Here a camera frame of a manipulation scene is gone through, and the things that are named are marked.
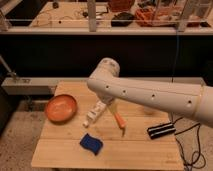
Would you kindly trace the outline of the translucent yellowish gripper finger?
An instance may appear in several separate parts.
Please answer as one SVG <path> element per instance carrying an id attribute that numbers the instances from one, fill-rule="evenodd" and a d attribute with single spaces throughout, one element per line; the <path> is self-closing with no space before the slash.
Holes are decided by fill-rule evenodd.
<path id="1" fill-rule="evenodd" d="M 115 100 L 111 101 L 108 105 L 107 105 L 107 109 L 109 110 L 109 112 L 113 115 L 115 115 L 117 113 L 117 103 Z"/>

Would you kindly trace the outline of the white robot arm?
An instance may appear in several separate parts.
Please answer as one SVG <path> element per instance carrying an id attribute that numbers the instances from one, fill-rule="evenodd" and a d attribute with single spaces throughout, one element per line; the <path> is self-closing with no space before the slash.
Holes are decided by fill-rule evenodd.
<path id="1" fill-rule="evenodd" d="M 87 80 L 88 88 L 104 103 L 119 98 L 165 112 L 173 112 L 213 128 L 213 87 L 119 76 L 120 66 L 103 58 Z"/>

